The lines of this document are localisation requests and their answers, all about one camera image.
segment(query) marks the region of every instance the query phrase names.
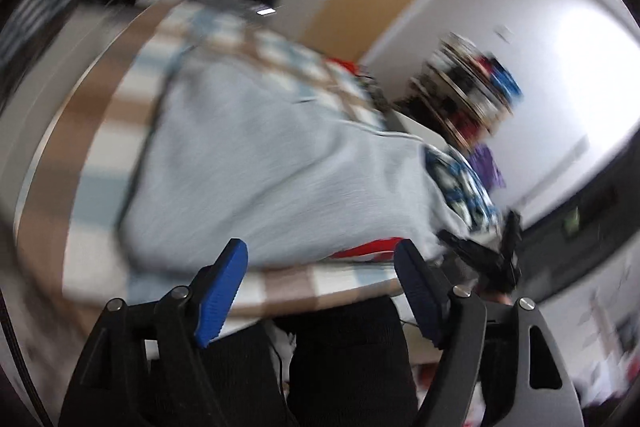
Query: red fabric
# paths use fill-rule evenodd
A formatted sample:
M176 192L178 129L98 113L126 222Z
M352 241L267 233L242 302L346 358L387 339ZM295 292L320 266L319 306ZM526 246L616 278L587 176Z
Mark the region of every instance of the red fabric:
M335 62L336 64L340 64L345 70L349 71L351 74L358 74L358 65L350 60L340 60L340 58L328 57L328 60Z
M375 261L391 261L394 257L394 248L400 241L402 241L402 239L402 237L378 239L376 241L366 243L365 245L360 245L356 248L334 253L331 257L333 259L344 259L346 257L359 257L361 255L377 254L374 257Z
M449 120L465 140L475 139L480 132L480 125L461 110L452 114Z
M638 374L640 374L640 359L634 357L626 368L626 381L633 383Z
M491 76L494 73L494 65L491 63L488 57L481 55L480 57L476 57L478 64L484 68L484 73L487 76Z
M428 391L438 370L438 363L423 363L418 366L417 387L420 391Z

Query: black fabric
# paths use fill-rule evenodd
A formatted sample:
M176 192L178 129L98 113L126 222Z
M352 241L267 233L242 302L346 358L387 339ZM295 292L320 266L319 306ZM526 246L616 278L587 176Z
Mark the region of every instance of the black fabric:
M417 398L388 297L276 319L295 333L286 412L262 325L211 344L203 361L231 427L407 427Z
M412 96L405 100L398 100L395 103L395 109L427 129L431 129L444 137L449 136L449 131L433 116L433 113L420 98Z
M22 402L0 366L0 418L3 425L12 427L40 427Z

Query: bed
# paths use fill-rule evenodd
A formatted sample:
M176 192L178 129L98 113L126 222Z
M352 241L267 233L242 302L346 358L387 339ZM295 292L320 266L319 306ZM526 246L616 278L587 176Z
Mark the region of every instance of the bed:
M145 10L87 69L50 122L14 216L20 261L84 333L108 299L136 302L135 270L119 250L115 225L164 80L194 37L253 61L287 89L320 93L345 118L375 128L385 124L348 71L307 48L195 3ZM167 280L166 289L173 283ZM225 331L260 317L400 292L391 263L250 271Z

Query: shelf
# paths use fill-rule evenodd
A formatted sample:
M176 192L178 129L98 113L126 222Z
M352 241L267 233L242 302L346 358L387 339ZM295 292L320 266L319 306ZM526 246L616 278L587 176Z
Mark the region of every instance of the shelf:
M509 101L500 92L500 90L498 90L498 88L491 83L491 80L484 74L484 71L482 71L474 61L467 61L466 59L464 59L456 49L451 47L446 42L442 43L442 51L449 60L462 67L463 70L465 70L466 73L468 73L471 78L476 81L476 86L490 100L490 102L498 107L498 109L500 109L499 106L502 106L510 114L513 114L511 112Z
M450 122L450 120L448 118L442 117L435 110L435 108L433 107L433 105L431 105L431 102L428 99L429 94L423 92L424 88L420 85L419 81L416 78L412 78L411 82L414 84L415 87L417 87L417 89L418 89L418 97L422 100L422 103L424 103L425 107L427 109L429 109L429 111L431 111L431 113L433 114L435 119L438 120L438 122L441 124L441 126L444 129L446 129L447 131L449 131L449 134L451 135L452 139L460 147L461 152L464 152L466 154L470 154L471 153L471 146L468 144L468 142L466 142L465 138L462 136L462 134L459 133L459 131Z
M442 81L456 94L457 97L459 97L460 100L462 100L463 104L471 112L471 117L477 120L487 131L491 131L492 124L495 120L490 121L483 116L478 108L471 102L471 100L469 100L468 96L453 82L453 80L449 78L449 75L433 68L432 66L430 66L430 69L442 79Z

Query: black cable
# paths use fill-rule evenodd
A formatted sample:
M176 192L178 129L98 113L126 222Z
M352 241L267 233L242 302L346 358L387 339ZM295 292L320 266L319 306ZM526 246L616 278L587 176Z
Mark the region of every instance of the black cable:
M15 367L18 369L20 379L22 380L24 388L27 391L27 395L33 404L33 408L38 414L40 422L44 427L53 427L51 418L49 418L47 410L42 404L42 400L40 399L38 391L33 384L33 380L31 380L31 375L29 375L29 369L27 369L27 365L24 362L24 357L20 350L20 344L18 344L18 339L15 336L14 325L12 324L11 317L9 316L9 310L6 308L6 302L4 302L2 289L0 289L0 323L2 324L2 331L4 331L6 343L9 345L11 356L14 359Z
M285 425L289 425L289 408L287 407L287 399L284 396L284 380L283 380L283 362L282 362L282 357L280 356L280 354L278 353L278 350L276 349L276 346L274 346L273 341L271 340L271 337L269 336L269 334L267 334L267 339L269 340L269 344L271 346L271 349L273 349L273 352L276 354L276 357L278 357L278 365L279 365L279 370L280 370L280 396L282 397L282 406L284 407L284 422Z
M415 326L416 328L420 329L420 326L418 326L416 323L404 321L402 319L400 319L400 322L402 322L402 324L409 324L410 326Z

